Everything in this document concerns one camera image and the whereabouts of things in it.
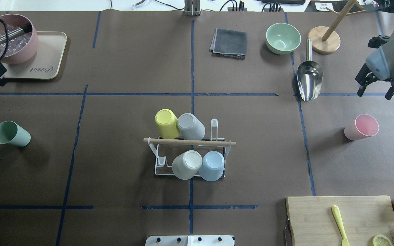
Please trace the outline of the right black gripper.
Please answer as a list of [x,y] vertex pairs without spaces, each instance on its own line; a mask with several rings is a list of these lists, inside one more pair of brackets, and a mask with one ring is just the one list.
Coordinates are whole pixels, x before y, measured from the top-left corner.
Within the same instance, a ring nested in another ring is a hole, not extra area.
[[376,49],[371,55],[366,58],[365,63],[355,77],[359,84],[357,95],[362,97],[367,86],[376,81],[388,81],[391,87],[385,94],[385,98],[390,100],[394,95],[394,79],[390,75],[390,69],[385,58],[383,45],[390,41],[389,36],[372,37],[368,42],[368,47]]

